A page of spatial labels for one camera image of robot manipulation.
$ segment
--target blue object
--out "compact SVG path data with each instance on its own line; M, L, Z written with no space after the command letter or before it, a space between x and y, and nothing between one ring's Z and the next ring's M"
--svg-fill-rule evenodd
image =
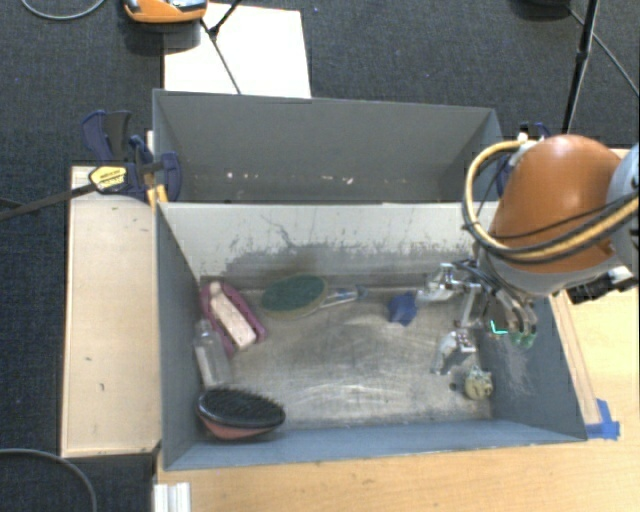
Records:
M496 176L496 190L498 191L498 197L502 197L504 194L504 187L507 185L509 176L513 171L513 166L509 165L509 159L511 155L504 155L498 160L498 175Z
M549 130L549 128L547 128L544 123L538 121L537 123L533 123L533 126L538 129L538 135L542 137L551 137L551 130Z
M389 309L389 322L397 322L405 327L409 325L418 314L416 301L411 292L396 295L389 301L387 308Z
M163 153L160 163L154 164L153 154L138 135L129 139L129 147L133 150L134 161L128 161L125 135L131 113L126 110L107 113L96 110L82 120L82 142L96 156L99 164L117 162L127 169L127 185L112 193L133 197L146 201L149 186L144 182L143 174L153 172L163 174L162 180L167 189L169 201L176 201L182 185L182 169L178 155L174 151Z
M587 436L589 439L612 439L617 441L618 437L620 437L620 422L611 420L611 413L606 401L596 398L596 403L600 410L602 423L585 425Z

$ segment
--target green light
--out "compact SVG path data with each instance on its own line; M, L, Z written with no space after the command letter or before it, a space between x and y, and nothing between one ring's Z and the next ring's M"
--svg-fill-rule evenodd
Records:
M500 336L502 336L504 334L509 333L509 331L506 331L504 329L501 329L501 330L496 329L496 323L493 320L491 320L490 325L491 325L491 331L493 332L493 334L499 334Z

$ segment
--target small yellow object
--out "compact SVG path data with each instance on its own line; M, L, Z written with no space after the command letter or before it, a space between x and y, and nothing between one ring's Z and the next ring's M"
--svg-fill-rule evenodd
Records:
M484 400L493 393L491 372L472 366L464 380L464 392L471 400Z
M156 187L156 194L158 195L158 202L160 203L168 203L169 196L167 196L167 189L164 185L158 185Z
M103 192L115 185L122 185L127 179L127 169L124 167L104 165L93 171L89 175L89 179L98 191Z

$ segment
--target metal rod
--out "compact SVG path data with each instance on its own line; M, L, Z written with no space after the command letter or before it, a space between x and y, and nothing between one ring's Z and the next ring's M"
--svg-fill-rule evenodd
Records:
M229 7L227 12L224 13L224 16L220 19L220 21L207 31L209 34L209 37L211 37L212 39L215 39L218 36L218 32L220 32L222 25L224 25L224 23L227 21L229 16L233 14L233 11L236 10L236 7L238 7L241 1L242 0L234 0L234 2L231 4L231 7Z
M571 89L569 89L569 98L567 100L567 108L562 122L562 133L569 133L573 115L575 113L578 94L582 87L582 81L586 71L587 61L591 53L591 41L593 40L593 27L595 24L596 13L598 11L598 0L589 0L587 5L587 13L582 28L582 36L576 53L576 66L573 71L573 80L571 81Z
M59 194L45 197L44 199L33 201L32 203L20 205L11 210L0 212L0 222L18 217L20 215L37 212L38 210L46 206L53 206L54 204L58 204L63 201L69 201L70 199L74 199L84 194L88 194L89 192L93 192L95 189L96 186L93 183L89 183L88 185L74 188L73 190L67 190L65 192L60 192Z

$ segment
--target black hairbrush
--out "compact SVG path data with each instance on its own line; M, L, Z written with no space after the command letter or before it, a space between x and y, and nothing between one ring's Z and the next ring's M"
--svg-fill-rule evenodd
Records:
M264 434L282 425L282 406L261 395L229 387L204 391L198 416L219 439L235 440Z

